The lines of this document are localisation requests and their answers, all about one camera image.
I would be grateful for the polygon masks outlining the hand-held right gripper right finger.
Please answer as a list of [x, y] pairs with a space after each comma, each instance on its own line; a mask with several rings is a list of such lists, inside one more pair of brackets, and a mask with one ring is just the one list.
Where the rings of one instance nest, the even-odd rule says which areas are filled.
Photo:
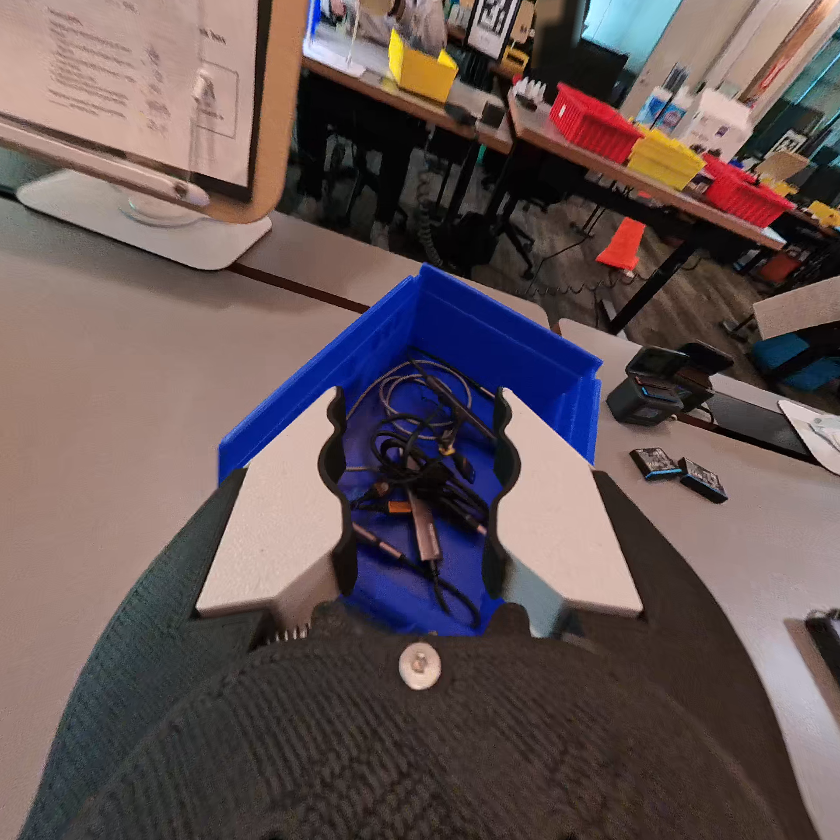
[[557, 637], [580, 612], [638, 619], [644, 612], [590, 463], [514, 391], [497, 392], [482, 579], [524, 609], [533, 637]]

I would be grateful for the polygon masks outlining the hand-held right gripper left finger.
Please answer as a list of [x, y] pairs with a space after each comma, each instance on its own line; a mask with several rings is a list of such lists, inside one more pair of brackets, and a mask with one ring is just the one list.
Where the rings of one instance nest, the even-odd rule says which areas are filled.
[[196, 600], [203, 619], [265, 613], [281, 637], [350, 595], [358, 550], [346, 470], [343, 389], [332, 386], [248, 463]]

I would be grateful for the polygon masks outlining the blue plastic bin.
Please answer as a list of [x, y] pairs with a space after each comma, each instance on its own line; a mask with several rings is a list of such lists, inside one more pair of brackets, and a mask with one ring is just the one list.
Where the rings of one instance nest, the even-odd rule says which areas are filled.
[[[218, 478], [244, 467], [332, 386], [343, 389], [347, 471], [339, 487], [351, 502], [376, 480], [405, 491], [408, 472], [449, 505], [430, 500], [442, 543], [439, 591], [420, 571], [410, 514], [351, 510], [354, 522], [406, 556], [411, 569], [361, 544], [358, 578], [345, 601], [398, 633], [476, 635], [501, 604], [482, 579], [489, 504], [501, 485], [495, 445], [459, 423], [426, 385], [436, 378], [488, 428], [498, 388], [508, 387], [594, 464], [602, 362], [466, 283], [425, 266], [353, 322], [229, 432], [218, 447]], [[491, 397], [482, 395], [485, 389]]]

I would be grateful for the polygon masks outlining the dark grey adapter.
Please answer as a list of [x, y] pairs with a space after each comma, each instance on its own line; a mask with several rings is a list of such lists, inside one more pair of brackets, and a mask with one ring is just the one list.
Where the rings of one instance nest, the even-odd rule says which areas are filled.
[[443, 553], [432, 509], [414, 490], [407, 489], [406, 495], [412, 512], [420, 560], [430, 566], [438, 564], [443, 559]]

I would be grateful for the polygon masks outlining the black flat pad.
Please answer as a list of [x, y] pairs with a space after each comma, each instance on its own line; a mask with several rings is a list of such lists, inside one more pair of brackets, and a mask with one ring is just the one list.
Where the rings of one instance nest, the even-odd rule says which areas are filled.
[[782, 413], [720, 393], [708, 400], [707, 407], [716, 434], [807, 464], [817, 464]]

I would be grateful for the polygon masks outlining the white paper sheet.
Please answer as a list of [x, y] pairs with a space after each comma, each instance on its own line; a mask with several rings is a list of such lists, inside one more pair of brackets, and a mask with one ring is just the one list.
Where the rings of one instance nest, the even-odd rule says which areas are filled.
[[817, 464], [839, 476], [839, 416], [786, 399], [780, 399], [778, 407]]

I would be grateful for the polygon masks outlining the blue cushion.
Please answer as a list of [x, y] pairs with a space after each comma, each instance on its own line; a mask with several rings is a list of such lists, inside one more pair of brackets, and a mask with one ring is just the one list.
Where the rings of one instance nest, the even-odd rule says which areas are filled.
[[[809, 343], [802, 337], [788, 333], [754, 343], [749, 349], [748, 357], [761, 377], [766, 382], [771, 382], [771, 374], [775, 369], [808, 347]], [[799, 392], [813, 393], [827, 386], [838, 385], [838, 380], [838, 356], [828, 355], [783, 378], [780, 383]]]

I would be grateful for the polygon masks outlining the orange traffic cone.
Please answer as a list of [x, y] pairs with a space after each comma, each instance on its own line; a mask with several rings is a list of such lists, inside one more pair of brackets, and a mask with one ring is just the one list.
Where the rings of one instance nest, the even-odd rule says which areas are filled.
[[623, 218], [609, 244], [595, 261], [611, 269], [633, 273], [639, 261], [638, 251], [645, 231], [645, 224], [629, 217]]

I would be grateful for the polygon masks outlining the black device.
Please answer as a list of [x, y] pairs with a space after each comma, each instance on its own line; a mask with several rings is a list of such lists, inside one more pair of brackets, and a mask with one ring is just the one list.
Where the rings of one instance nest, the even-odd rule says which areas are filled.
[[805, 618], [805, 629], [835, 683], [839, 685], [839, 608], [809, 612]]

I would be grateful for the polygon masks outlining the grey tilted board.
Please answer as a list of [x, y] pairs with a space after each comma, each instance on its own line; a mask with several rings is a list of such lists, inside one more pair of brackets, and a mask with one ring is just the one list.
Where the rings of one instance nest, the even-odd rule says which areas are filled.
[[761, 340], [839, 322], [839, 276], [757, 301], [752, 312]]

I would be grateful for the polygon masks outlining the long wooden table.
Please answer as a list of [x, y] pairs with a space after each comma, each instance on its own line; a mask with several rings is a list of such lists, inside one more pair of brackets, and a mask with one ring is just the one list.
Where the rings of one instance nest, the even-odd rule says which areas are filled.
[[510, 183], [515, 166], [522, 166], [526, 150], [538, 150], [559, 159], [564, 167], [560, 189], [606, 210], [645, 224], [657, 233], [679, 241], [629, 301], [615, 310], [608, 297], [599, 301], [605, 328], [623, 335], [625, 328], [701, 250], [725, 249], [735, 256], [750, 247], [780, 251], [785, 240], [771, 228], [760, 228], [678, 192], [623, 164], [567, 141], [550, 120], [547, 105], [535, 111], [524, 108], [508, 94], [511, 135], [515, 137], [500, 186]]

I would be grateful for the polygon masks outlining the red plastic basket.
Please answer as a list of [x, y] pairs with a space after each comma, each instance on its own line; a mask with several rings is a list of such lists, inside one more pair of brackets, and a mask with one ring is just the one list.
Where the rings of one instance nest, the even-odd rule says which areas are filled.
[[705, 173], [711, 178], [704, 200], [723, 213], [757, 228], [767, 228], [795, 207], [743, 169], [722, 162], [713, 154], [705, 153], [702, 157]]
[[608, 104], [562, 82], [549, 119], [570, 143], [624, 165], [644, 133]]

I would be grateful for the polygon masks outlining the yellow plastic bin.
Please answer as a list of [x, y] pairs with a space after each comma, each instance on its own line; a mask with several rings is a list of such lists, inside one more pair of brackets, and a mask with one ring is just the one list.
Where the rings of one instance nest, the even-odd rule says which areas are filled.
[[388, 45], [388, 69], [400, 89], [440, 104], [448, 101], [459, 71], [446, 50], [431, 56], [411, 47], [396, 29]]
[[626, 162], [628, 170], [682, 192], [705, 168], [698, 153], [657, 129], [643, 130]]

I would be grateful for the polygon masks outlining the computer monitor with white stand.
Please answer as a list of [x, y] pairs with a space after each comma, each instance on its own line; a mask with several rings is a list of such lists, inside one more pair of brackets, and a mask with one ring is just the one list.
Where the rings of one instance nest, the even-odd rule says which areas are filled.
[[17, 189], [28, 209], [197, 270], [233, 265], [271, 230], [287, 159], [306, 2], [259, 2], [249, 187], [1, 119], [2, 147], [57, 172]]

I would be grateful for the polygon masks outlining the white cardboard box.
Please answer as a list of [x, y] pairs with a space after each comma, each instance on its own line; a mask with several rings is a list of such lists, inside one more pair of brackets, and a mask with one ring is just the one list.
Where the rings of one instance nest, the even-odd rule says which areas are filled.
[[736, 99], [704, 88], [680, 121], [675, 137], [699, 154], [728, 163], [753, 134], [753, 112]]

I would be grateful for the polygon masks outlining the printed paper sheet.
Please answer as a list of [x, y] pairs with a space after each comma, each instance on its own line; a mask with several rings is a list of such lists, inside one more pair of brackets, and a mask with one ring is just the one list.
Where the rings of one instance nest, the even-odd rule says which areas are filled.
[[1, 2], [2, 118], [249, 187], [259, 2]]

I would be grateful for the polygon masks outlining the printed marker board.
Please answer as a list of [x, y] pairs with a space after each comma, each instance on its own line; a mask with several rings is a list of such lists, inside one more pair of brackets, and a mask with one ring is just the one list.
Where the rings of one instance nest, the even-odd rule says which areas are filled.
[[520, 1], [475, 1], [465, 45], [492, 61], [498, 61], [508, 44], [520, 4]]

